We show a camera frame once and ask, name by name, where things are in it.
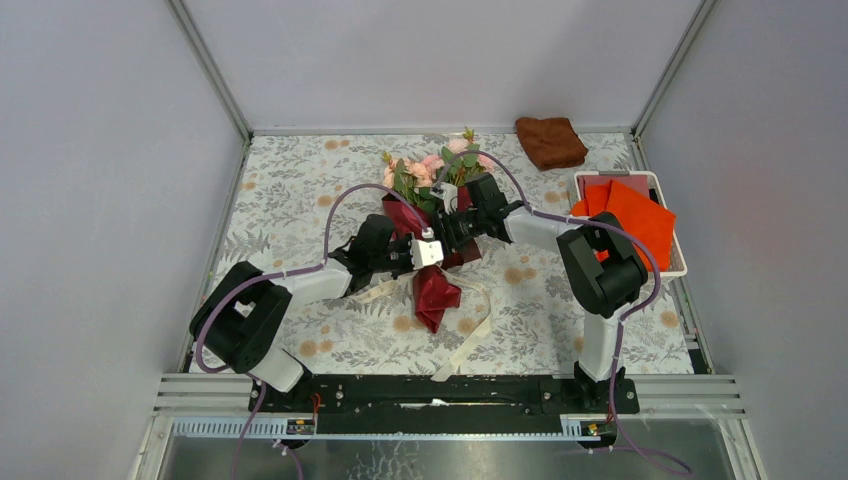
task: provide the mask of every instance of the glass panel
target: glass panel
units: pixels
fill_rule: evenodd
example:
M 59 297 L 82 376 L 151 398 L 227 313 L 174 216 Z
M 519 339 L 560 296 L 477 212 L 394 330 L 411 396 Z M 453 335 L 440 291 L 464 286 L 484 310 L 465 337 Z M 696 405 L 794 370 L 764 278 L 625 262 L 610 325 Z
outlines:
M 644 447 L 688 463 L 698 478 L 735 478 L 721 430 L 710 420 L 627 420 L 624 428 Z M 227 480 L 235 439 L 177 437 L 165 479 Z M 630 478 L 671 479 L 633 453 L 568 454 L 573 442 L 315 440 L 297 450 L 306 479 Z M 295 479 L 295 462 L 269 440 L 246 440 L 239 479 Z

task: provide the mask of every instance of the white wall panel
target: white wall panel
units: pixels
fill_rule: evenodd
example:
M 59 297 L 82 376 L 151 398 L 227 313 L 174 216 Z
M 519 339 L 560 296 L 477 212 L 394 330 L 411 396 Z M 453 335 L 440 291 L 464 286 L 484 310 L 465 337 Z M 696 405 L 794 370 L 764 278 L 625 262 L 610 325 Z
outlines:
M 848 469 L 846 25 L 845 2 L 720 2 L 644 138 L 773 480 Z
M 633 124 L 697 0 L 191 0 L 254 129 Z
M 241 140 L 164 1 L 4 2 L 0 478 L 126 478 Z

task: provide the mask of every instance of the patterned table surface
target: patterned table surface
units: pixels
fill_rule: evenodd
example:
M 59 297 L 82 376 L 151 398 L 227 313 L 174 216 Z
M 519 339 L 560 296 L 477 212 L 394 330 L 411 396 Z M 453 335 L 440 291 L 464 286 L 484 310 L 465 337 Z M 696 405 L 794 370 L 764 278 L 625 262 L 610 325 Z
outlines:
M 589 148 L 581 170 L 631 167 L 623 134 L 580 138 Z M 381 181 L 383 151 L 420 158 L 448 140 L 444 135 L 254 138 L 213 283 L 241 260 L 266 272 L 316 263 L 330 205 L 350 186 Z M 573 169 L 539 172 L 515 135 L 480 135 L 477 141 L 505 162 L 534 206 L 569 211 L 576 197 Z M 507 198 L 518 198 L 503 173 L 496 171 L 495 177 L 501 190 L 510 192 Z M 363 190 L 346 198 L 333 222 L 331 249 L 355 234 L 368 214 L 381 213 L 381 196 Z M 460 373 L 571 373 L 583 348 L 583 311 L 559 256 L 488 238 L 478 244 L 483 258 L 453 273 L 490 289 L 493 326 Z M 289 311 L 275 345 L 318 373 L 431 374 L 486 313 L 483 296 L 465 288 L 462 305 L 446 312 L 434 335 L 415 319 L 409 293 L 398 289 L 368 304 L 340 299 Z M 674 301 L 665 287 L 651 306 L 628 321 L 623 345 L 622 364 L 632 373 L 692 373 Z M 221 364 L 208 351 L 204 358 L 210 365 Z M 190 371 L 199 371 L 195 363 Z

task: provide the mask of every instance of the brown towel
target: brown towel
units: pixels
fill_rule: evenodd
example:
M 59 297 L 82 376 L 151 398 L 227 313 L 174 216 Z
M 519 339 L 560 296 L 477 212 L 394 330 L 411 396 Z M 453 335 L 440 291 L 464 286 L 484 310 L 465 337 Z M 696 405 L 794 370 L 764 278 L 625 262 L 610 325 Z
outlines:
M 539 170 L 583 165 L 589 153 L 567 118 L 521 117 L 515 121 L 515 130 L 521 147 Z

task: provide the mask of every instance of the dark red wrapping paper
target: dark red wrapping paper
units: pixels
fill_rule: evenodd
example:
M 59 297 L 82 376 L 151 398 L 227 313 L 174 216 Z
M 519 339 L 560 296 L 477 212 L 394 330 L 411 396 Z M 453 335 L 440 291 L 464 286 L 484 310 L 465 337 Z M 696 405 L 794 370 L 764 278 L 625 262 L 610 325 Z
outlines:
M 464 211 L 471 205 L 468 189 L 458 189 L 457 209 Z M 418 207 L 413 206 L 418 214 L 430 223 L 430 215 Z M 397 235 L 411 233 L 415 238 L 421 239 L 421 226 L 412 211 L 392 195 L 383 197 L 383 210 L 395 224 Z M 462 252 L 454 253 L 442 262 L 442 268 L 458 267 L 465 262 L 477 260 L 481 257 L 480 249 L 472 240 Z M 458 307 L 462 289 L 451 285 L 442 275 L 437 266 L 421 269 L 412 279 L 412 295 L 415 301 L 415 316 L 427 326 L 431 332 L 436 333 L 442 324 L 445 309 Z
M 439 331 L 445 309 L 458 307 L 461 296 L 462 289 L 448 283 L 436 265 L 422 268 L 412 278 L 415 317 L 433 333 Z

